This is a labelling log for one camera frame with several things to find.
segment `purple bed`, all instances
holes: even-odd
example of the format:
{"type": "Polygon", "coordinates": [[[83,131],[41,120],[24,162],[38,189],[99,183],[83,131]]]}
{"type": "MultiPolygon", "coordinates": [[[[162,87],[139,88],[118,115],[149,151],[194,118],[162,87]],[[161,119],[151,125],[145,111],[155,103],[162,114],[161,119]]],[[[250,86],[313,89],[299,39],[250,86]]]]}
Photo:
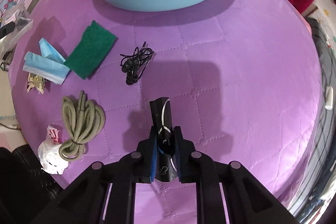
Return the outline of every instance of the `purple bed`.
{"type": "MultiPolygon", "coordinates": [[[[149,101],[171,98],[172,121],[214,160],[240,161],[280,200],[297,190],[314,138],[320,63],[312,37],[287,0],[207,0],[161,13],[114,8],[103,0],[40,0],[34,27],[10,71],[17,119],[36,152],[47,126],[63,128],[62,97],[84,90],[105,110],[106,124],[55,180],[66,187],[94,161],[107,164],[136,149],[152,125],[149,101]],[[42,95],[26,91],[27,51],[46,38],[69,56],[96,20],[119,39],[90,79],[71,72],[42,95]],[[156,55],[139,83],[127,86],[120,53],[147,41],[156,55]]],[[[68,138],[65,129],[61,140],[68,138]]],[[[135,223],[195,223],[194,185],[138,185],[135,223]]]]}

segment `floor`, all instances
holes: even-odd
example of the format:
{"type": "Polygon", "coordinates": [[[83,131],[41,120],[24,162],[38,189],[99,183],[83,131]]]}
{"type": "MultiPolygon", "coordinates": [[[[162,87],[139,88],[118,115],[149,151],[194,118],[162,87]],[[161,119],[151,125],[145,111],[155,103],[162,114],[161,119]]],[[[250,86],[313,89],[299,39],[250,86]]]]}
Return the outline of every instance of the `floor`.
{"type": "MultiPolygon", "coordinates": [[[[0,0],[0,23],[1,16],[6,9],[16,3],[25,3],[26,7],[32,0],[0,0]]],[[[336,5],[333,0],[315,0],[314,5],[318,8],[310,15],[320,21],[327,40],[333,51],[336,51],[336,5]]],[[[7,126],[17,125],[15,110],[12,103],[11,89],[7,72],[0,70],[0,123],[7,126]]],[[[16,147],[26,144],[20,131],[9,130],[0,125],[0,147],[14,150],[16,147]]]]}

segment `black earphones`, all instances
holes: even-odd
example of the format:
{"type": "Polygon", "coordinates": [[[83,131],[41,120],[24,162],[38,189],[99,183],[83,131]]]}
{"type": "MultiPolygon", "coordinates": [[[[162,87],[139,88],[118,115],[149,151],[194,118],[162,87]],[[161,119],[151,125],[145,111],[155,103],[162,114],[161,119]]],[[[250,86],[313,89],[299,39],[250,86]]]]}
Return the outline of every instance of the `black earphones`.
{"type": "Polygon", "coordinates": [[[127,73],[126,84],[132,85],[139,81],[149,61],[152,59],[154,51],[151,48],[146,47],[146,42],[142,45],[141,49],[136,47],[133,55],[121,54],[123,59],[121,60],[121,70],[127,73]]]}

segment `black fabric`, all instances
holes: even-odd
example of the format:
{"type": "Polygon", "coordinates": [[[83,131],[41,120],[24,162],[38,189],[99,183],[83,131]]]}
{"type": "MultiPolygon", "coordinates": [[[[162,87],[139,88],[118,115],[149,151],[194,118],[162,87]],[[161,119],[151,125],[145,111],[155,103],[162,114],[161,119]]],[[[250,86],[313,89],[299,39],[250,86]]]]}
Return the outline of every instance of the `black fabric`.
{"type": "MultiPolygon", "coordinates": [[[[320,63],[321,63],[321,73],[322,73],[322,86],[324,88],[324,92],[326,89],[326,86],[333,86],[335,89],[335,86],[332,85],[334,82],[332,79],[334,78],[334,72],[335,72],[335,57],[333,53],[331,52],[331,49],[327,46],[326,40],[324,37],[324,34],[320,28],[320,24],[317,20],[312,18],[306,18],[307,22],[311,26],[312,30],[312,37],[314,39],[314,43],[316,46],[316,50],[318,52],[320,63]]],[[[334,117],[334,113],[330,111],[325,111],[325,116],[332,115],[334,117]]],[[[325,119],[321,119],[320,123],[322,123],[322,128],[327,128],[325,119]]],[[[334,127],[330,127],[331,130],[333,130],[332,137],[334,136],[334,127]]],[[[334,162],[336,160],[336,138],[332,138],[332,143],[330,145],[329,152],[327,154],[325,162],[320,162],[318,165],[315,166],[321,166],[321,174],[315,183],[312,191],[309,193],[309,198],[306,200],[306,204],[303,207],[303,209],[300,211],[300,213],[297,215],[297,220],[301,223],[305,220],[309,219],[317,210],[323,205],[323,201],[320,200],[320,196],[330,179],[332,172],[334,171],[334,162]]]]}
{"type": "Polygon", "coordinates": [[[29,145],[12,153],[0,148],[0,223],[28,224],[62,188],[46,172],[29,145]]]}
{"type": "Polygon", "coordinates": [[[301,185],[295,194],[288,210],[297,217],[303,208],[313,201],[309,200],[311,191],[315,187],[321,175],[336,129],[335,107],[332,110],[325,109],[325,91],[328,86],[336,90],[336,59],[332,49],[328,46],[325,35],[319,22],[313,18],[306,18],[312,30],[312,38],[320,60],[321,89],[318,115],[316,117],[313,140],[313,150],[309,158],[301,185]]]}

